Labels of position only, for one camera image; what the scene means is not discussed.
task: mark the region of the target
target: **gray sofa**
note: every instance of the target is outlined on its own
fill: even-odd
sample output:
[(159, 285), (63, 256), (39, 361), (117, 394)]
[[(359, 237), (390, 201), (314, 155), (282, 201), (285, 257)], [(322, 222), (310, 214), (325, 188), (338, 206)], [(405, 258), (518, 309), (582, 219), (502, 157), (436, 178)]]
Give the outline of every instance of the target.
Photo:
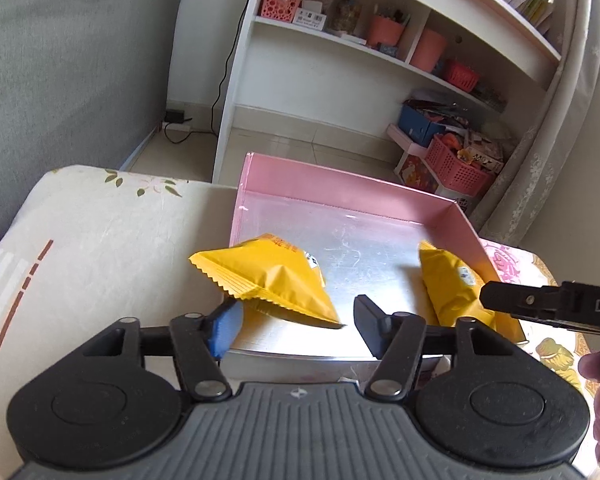
[(180, 0), (0, 0), (0, 237), (34, 184), (160, 123)]

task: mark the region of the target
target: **power cord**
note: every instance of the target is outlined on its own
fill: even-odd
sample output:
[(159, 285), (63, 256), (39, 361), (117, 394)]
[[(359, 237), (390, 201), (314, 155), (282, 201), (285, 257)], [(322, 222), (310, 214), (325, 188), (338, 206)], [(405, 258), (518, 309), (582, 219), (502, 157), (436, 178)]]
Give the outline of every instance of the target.
[[(229, 60), (231, 59), (231, 56), (234, 53), (235, 50), (235, 46), (238, 43), (238, 36), (240, 35), (240, 26), (242, 25), (242, 20), (244, 19), (244, 15), (247, 12), (247, 5), (249, 5), (249, 0), (247, 0), (244, 4), (244, 8), (242, 9), (242, 12), (240, 14), (240, 19), (238, 20), (238, 27), (235, 29), (235, 36), (234, 36), (234, 44), (231, 47), (231, 51), (229, 52), (229, 55), (226, 57), (226, 59), (224, 60), (224, 75), (222, 76), (222, 80), (220, 81), (220, 84), (218, 85), (218, 97), (216, 97), (216, 100), (214, 101), (214, 103), (211, 105), (211, 124), (209, 125), (209, 130), (210, 131), (189, 131), (189, 133), (180, 140), (171, 140), (169, 138), (169, 136), (167, 135), (167, 126), (170, 126), (170, 124), (173, 123), (167, 123), (165, 124), (163, 130), (164, 130), (164, 136), (167, 138), (167, 140), (171, 143), (171, 144), (180, 144), (181, 142), (184, 142), (185, 140), (189, 139), (189, 136), (191, 134), (211, 134), (213, 136), (215, 136), (216, 138), (218, 138), (219, 134), (216, 134), (215, 130), (214, 130), (214, 109), (216, 108), (216, 105), (218, 104), (218, 101), (220, 100), (220, 97), (222, 96), (222, 83), (224, 83), (224, 80), (226, 79), (228, 73), (229, 73)], [(190, 117), (189, 119), (185, 119), (184, 121), (182, 121), (182, 123), (187, 123), (188, 121), (192, 120), (193, 117)]]

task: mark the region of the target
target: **blue gripper pad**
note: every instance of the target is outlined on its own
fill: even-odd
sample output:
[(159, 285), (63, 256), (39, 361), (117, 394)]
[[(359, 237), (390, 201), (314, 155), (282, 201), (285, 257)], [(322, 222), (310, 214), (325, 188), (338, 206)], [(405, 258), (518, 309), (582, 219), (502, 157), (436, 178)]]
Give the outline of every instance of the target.
[(241, 328), (242, 302), (236, 301), (234, 306), (218, 316), (211, 327), (208, 347), (213, 358), (222, 359)]

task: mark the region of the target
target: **pink basket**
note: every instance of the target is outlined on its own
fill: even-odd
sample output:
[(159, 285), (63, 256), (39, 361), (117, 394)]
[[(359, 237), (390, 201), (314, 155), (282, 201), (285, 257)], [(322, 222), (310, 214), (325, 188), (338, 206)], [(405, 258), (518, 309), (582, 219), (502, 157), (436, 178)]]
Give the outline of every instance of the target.
[(470, 92), (474, 89), (480, 76), (470, 68), (465, 67), (462, 63), (449, 59), (445, 64), (445, 71), (442, 74), (442, 78), (453, 86), (465, 92)]
[(462, 162), (443, 144), (441, 138), (439, 135), (433, 137), (424, 160), (443, 186), (458, 193), (476, 196), (493, 183), (494, 175)]
[(260, 15), (263, 18), (291, 22), (296, 15), (300, 0), (262, 0)]

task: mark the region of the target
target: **pink tray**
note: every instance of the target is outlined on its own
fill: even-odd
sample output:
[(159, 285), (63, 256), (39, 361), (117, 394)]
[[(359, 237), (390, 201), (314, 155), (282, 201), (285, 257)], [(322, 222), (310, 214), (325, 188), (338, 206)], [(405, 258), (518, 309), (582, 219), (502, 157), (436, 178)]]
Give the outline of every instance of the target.
[(234, 349), (338, 360), (374, 360), (353, 323), (366, 294), (387, 313), (436, 317), (418, 260), (426, 239), (498, 280), (474, 229), (451, 200), (345, 171), (249, 153), (231, 244), (274, 233), (316, 257), (346, 326), (329, 330), (248, 313)]

